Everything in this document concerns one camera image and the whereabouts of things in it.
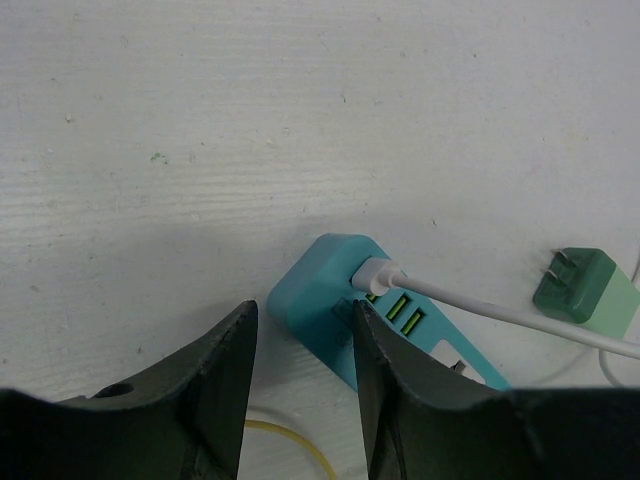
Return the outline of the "green plug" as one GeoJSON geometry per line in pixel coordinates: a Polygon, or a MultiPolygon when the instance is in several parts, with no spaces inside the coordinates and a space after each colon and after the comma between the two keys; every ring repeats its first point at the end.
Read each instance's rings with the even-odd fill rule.
{"type": "Polygon", "coordinates": [[[639,290],[604,251],[567,247],[554,252],[532,301],[547,317],[622,339],[639,308],[639,290]]]}

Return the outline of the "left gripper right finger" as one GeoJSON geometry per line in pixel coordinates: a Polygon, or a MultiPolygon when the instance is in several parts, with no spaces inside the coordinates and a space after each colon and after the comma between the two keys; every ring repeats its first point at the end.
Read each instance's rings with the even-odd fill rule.
{"type": "Polygon", "coordinates": [[[499,391],[444,366],[353,305],[371,479],[636,479],[639,392],[499,391]]]}

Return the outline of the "teal power strip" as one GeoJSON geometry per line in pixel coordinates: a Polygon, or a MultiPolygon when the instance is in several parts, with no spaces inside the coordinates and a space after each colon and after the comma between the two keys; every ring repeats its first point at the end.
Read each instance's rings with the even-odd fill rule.
{"type": "Polygon", "coordinates": [[[367,236],[320,236],[270,292],[269,316],[353,390],[358,389],[352,331],[356,300],[369,303],[397,334],[455,372],[493,389],[510,388],[428,297],[403,289],[383,296],[355,289],[351,279],[370,257],[388,255],[367,236]]]}

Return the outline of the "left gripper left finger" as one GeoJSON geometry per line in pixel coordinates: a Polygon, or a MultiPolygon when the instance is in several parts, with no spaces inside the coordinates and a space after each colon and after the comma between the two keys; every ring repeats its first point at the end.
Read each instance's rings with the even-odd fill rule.
{"type": "Polygon", "coordinates": [[[4,479],[234,479],[258,307],[96,395],[49,402],[1,391],[4,479]]]}

